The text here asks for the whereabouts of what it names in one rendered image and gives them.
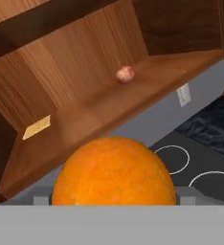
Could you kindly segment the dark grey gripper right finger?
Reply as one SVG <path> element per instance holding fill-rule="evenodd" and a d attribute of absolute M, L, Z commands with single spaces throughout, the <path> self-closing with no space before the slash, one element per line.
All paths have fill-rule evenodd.
<path fill-rule="evenodd" d="M 206 196 L 193 187 L 177 187 L 175 191 L 177 204 L 181 206 L 224 205 L 223 201 Z"/>

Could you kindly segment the black hob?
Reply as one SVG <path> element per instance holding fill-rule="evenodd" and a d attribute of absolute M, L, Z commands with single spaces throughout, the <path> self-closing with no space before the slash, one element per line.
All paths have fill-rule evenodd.
<path fill-rule="evenodd" d="M 175 187 L 195 188 L 224 202 L 224 155 L 172 131 L 150 147 L 165 163 Z"/>

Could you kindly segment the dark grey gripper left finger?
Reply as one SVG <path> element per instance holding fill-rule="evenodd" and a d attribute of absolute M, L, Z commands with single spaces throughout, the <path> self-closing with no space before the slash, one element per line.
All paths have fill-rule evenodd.
<path fill-rule="evenodd" d="M 52 187 L 36 187 L 13 197 L 6 202 L 7 205 L 50 206 L 53 194 Z"/>

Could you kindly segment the orange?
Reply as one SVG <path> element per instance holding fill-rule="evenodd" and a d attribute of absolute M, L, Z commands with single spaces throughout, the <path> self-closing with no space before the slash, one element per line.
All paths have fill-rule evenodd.
<path fill-rule="evenodd" d="M 56 178 L 54 205 L 174 205 L 175 188 L 156 153 L 122 137 L 77 149 Z"/>

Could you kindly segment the white wall socket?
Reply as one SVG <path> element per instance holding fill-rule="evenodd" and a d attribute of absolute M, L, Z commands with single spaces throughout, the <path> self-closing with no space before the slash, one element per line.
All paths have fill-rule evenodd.
<path fill-rule="evenodd" d="M 186 83 L 176 90 L 181 106 L 187 105 L 191 101 L 190 88 Z"/>

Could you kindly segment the wooden cabinet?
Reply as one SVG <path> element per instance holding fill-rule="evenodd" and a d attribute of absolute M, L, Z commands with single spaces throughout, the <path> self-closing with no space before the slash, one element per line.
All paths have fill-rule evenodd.
<path fill-rule="evenodd" d="M 133 0 L 0 0 L 0 203 L 221 57 L 151 55 Z M 135 76 L 121 84 L 124 66 Z"/>

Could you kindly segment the yellow flat block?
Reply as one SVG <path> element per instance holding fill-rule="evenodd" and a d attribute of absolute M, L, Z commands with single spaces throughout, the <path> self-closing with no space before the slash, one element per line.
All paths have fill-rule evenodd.
<path fill-rule="evenodd" d="M 48 115 L 44 117 L 43 119 L 31 124 L 28 126 L 24 132 L 24 135 L 22 137 L 23 140 L 27 140 L 31 138 L 33 135 L 41 132 L 42 130 L 46 129 L 51 125 L 51 116 Z"/>

